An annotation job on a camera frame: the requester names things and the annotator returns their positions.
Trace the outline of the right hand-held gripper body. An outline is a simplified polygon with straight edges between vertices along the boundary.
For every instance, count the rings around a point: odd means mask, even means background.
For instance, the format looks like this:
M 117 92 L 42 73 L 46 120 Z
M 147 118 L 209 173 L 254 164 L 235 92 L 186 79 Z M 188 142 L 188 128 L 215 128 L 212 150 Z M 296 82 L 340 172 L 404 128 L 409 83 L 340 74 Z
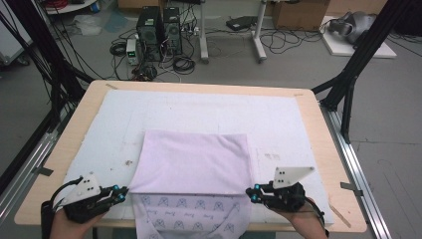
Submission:
M 300 181 L 314 172 L 312 166 L 277 167 L 268 184 L 273 191 L 266 193 L 265 205 L 286 212 L 298 212 L 306 202 L 306 191 Z

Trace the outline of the pink printed towel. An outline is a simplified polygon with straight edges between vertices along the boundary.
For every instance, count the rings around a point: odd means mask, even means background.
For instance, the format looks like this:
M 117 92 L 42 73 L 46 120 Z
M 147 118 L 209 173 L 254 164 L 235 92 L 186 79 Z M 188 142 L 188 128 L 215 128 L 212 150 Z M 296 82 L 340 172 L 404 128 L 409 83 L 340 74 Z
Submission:
M 250 223 L 247 137 L 149 130 L 129 185 L 137 239 L 238 239 Z

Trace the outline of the person's right hand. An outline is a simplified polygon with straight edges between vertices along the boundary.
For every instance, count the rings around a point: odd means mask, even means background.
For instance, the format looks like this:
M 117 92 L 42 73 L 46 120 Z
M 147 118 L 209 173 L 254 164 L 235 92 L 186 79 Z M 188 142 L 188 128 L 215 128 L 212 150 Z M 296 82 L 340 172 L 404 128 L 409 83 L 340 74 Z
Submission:
M 272 211 L 285 217 L 305 239 L 328 239 L 324 227 L 309 202 L 306 202 L 298 212 L 286 212 L 277 208 L 272 208 Z

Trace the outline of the person's left hand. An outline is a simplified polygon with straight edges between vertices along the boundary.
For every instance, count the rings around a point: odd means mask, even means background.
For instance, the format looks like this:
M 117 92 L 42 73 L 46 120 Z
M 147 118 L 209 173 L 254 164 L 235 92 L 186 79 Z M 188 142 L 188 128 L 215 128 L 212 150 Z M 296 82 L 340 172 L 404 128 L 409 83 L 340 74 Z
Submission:
M 69 220 L 64 210 L 59 210 L 55 213 L 49 239 L 84 239 L 103 217 L 101 214 L 80 224 Z

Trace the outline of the person's blue trousers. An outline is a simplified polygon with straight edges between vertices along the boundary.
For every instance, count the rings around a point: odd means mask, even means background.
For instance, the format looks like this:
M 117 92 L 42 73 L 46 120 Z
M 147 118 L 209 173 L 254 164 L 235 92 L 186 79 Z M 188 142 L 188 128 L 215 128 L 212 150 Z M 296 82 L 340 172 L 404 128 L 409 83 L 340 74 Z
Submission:
M 276 239 L 276 232 L 247 231 L 239 239 Z

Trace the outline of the white floor board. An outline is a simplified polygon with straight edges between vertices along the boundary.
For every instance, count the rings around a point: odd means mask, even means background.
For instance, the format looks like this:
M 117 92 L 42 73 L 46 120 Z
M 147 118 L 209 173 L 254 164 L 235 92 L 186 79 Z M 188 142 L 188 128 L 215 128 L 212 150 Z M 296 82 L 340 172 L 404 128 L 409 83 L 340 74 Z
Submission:
M 331 33 L 327 29 L 328 22 L 331 19 L 332 16 L 324 16 L 321 22 L 320 32 L 322 33 L 323 42 L 333 56 L 351 57 L 354 54 L 353 47 L 337 33 Z M 394 59 L 397 55 L 385 43 L 382 43 L 373 57 L 378 59 Z

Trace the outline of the white metal stand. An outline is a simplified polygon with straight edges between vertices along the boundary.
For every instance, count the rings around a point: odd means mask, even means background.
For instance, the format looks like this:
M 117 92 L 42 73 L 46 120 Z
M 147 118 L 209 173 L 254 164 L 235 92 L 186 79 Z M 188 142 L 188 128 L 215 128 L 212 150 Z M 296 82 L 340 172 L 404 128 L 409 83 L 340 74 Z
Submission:
M 260 5 L 259 5 L 259 10 L 258 10 L 258 16 L 257 16 L 257 24 L 256 24 L 256 28 L 251 32 L 251 37 L 252 37 L 253 44 L 256 47 L 259 64 L 263 63 L 267 59 L 266 52 L 260 40 L 261 29 L 262 29 L 265 11 L 267 7 L 267 1 L 268 0 L 259 0 Z M 208 46 L 207 46 L 207 39 L 206 39 L 206 33 L 205 33 L 205 3 L 206 3 L 206 0 L 199 0 L 199 6 L 200 6 L 199 45 L 200 45 L 200 58 L 205 64 L 208 64 L 209 55 L 208 55 Z

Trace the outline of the clear plastic bag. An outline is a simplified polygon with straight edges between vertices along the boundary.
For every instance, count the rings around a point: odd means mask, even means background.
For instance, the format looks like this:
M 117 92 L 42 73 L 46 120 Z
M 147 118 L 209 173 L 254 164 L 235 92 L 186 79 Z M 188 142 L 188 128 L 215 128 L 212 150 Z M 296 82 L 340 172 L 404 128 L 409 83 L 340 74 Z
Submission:
M 77 15 L 75 25 L 81 30 L 83 36 L 96 36 L 102 31 L 101 19 L 92 15 Z

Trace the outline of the black flat device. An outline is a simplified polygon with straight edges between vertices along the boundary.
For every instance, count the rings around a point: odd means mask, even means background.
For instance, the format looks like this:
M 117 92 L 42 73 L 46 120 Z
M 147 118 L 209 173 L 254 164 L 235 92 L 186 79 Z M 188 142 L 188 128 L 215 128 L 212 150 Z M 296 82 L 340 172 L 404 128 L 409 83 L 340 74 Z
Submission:
M 257 23 L 257 18 L 254 16 L 242 16 L 228 20 L 226 26 L 233 31 L 240 31 L 243 29 L 248 29 L 251 26 L 254 26 Z

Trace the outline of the teal floor sheet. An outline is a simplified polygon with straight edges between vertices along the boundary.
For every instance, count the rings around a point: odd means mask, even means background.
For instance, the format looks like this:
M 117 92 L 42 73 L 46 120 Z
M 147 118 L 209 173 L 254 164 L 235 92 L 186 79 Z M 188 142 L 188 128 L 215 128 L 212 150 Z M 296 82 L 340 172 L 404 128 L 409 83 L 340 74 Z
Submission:
M 124 29 L 127 24 L 127 19 L 119 12 L 112 12 L 104 25 L 104 29 L 109 33 L 117 33 Z

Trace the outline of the large cardboard box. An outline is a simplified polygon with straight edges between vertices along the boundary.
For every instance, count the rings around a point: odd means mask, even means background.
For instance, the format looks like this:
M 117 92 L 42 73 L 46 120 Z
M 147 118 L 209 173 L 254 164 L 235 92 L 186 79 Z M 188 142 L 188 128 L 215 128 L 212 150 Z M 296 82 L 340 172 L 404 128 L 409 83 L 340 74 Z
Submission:
M 273 10 L 276 29 L 317 31 L 330 0 L 295 0 L 279 2 Z

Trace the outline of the small cardboard box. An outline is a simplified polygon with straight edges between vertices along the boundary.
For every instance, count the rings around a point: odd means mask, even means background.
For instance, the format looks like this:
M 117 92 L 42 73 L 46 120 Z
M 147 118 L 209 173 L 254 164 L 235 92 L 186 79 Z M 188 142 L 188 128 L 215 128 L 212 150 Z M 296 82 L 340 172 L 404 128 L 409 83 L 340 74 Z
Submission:
M 121 9 L 141 9 L 145 6 L 157 6 L 162 8 L 166 0 L 117 0 L 117 5 Z

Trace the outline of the white round table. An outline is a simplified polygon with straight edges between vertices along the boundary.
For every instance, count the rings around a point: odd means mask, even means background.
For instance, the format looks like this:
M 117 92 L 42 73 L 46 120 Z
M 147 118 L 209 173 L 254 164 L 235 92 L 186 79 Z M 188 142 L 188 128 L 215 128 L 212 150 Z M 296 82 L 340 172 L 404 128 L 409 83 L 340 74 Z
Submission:
M 91 5 L 97 3 L 98 0 L 85 0 L 83 4 L 68 4 L 62 9 L 53 9 L 53 8 L 47 8 L 46 12 L 48 15 L 55 15 L 55 14 L 63 14 L 63 13 L 69 13 L 74 12 L 78 10 L 85 9 L 87 7 L 90 7 Z

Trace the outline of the aluminium rail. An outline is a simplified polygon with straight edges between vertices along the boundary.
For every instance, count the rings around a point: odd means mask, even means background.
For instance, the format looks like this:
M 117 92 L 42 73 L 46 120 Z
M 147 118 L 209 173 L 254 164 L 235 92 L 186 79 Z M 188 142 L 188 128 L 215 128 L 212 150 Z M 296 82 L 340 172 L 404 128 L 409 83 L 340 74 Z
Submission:
M 330 112 L 324 107 L 320 108 L 331 137 L 339 153 L 349 183 L 354 184 L 363 191 L 362 196 L 355 196 L 367 228 L 374 239 L 392 239 L 382 213 L 372 194 L 370 186 L 359 163 L 358 157 L 350 143 L 341 134 L 341 118 L 337 112 Z
M 73 113 L 73 110 L 62 110 L 58 121 L 54 122 L 53 113 L 48 112 L 0 176 L 0 227 L 9 218 L 27 187 L 39 175 L 33 170 L 44 167 Z

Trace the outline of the black metal frame post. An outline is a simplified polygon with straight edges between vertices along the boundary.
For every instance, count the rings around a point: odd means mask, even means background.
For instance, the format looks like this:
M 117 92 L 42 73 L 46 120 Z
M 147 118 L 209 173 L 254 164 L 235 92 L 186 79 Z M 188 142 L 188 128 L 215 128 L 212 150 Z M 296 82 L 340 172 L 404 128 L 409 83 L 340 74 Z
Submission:
M 315 95 L 329 89 L 327 96 L 320 101 L 329 112 L 336 112 L 338 104 L 343 102 L 340 135 L 346 143 L 350 143 L 349 127 L 355 83 L 393 27 L 416 2 L 387 0 L 343 70 L 331 80 L 312 88 Z
M 23 28 L 37 45 L 39 52 L 50 65 L 51 85 L 62 87 L 70 101 L 78 101 L 85 94 L 78 79 L 91 83 L 94 79 L 73 67 L 65 60 L 49 31 L 45 20 L 31 0 L 5 0 Z

